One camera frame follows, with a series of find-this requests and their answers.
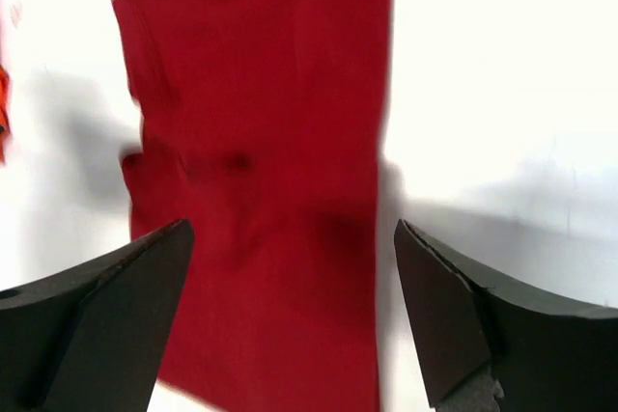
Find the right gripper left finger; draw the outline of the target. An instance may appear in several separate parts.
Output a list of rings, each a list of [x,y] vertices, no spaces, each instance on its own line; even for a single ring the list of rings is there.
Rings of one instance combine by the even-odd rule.
[[[2,291],[2,410],[147,410],[193,242],[180,220]]]

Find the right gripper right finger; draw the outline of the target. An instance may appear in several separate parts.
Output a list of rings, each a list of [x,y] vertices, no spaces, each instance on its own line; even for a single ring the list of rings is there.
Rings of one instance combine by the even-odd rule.
[[[616,410],[616,309],[530,286],[406,221],[394,245],[435,411]]]

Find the red t shirt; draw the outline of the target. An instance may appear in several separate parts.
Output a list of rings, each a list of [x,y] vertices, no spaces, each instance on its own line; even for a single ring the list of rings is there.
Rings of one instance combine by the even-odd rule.
[[[391,0],[113,0],[133,237],[193,257],[160,379],[226,411],[376,411]]]

